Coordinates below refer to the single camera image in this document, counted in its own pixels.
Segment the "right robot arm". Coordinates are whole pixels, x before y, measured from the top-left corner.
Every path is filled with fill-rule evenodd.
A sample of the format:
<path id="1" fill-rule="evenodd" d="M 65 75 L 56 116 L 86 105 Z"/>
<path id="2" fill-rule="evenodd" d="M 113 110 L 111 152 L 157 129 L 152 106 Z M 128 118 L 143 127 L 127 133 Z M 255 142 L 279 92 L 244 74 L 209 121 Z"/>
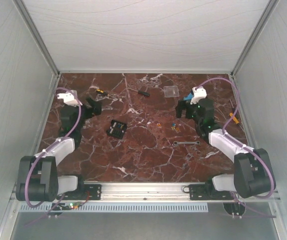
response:
<path id="1" fill-rule="evenodd" d="M 222 173 L 207 181 L 204 187 L 207 197 L 216 199 L 222 192 L 231 192 L 244 199 L 264 199 L 273 194 L 276 180 L 268 152 L 243 144 L 221 128 L 215 121 L 212 100 L 204 98 L 191 104 L 189 100 L 181 99 L 175 110 L 177 118 L 185 114 L 186 119 L 193 120 L 197 135 L 233 163 L 232 174 Z"/>

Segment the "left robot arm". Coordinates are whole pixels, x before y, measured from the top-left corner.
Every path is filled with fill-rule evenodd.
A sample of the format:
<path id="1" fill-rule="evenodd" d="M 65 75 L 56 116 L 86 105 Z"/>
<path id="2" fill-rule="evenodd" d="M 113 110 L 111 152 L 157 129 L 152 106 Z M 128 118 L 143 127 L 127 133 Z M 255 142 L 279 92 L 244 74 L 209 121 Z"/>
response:
<path id="1" fill-rule="evenodd" d="M 23 156 L 19 163 L 15 196 L 19 201 L 52 202 L 58 195 L 69 193 L 75 199 L 86 194 L 78 175 L 58 175 L 57 166 L 81 143 L 86 120 L 102 113 L 102 103 L 87 98 L 89 106 L 65 104 L 60 110 L 58 138 L 35 155 Z"/>

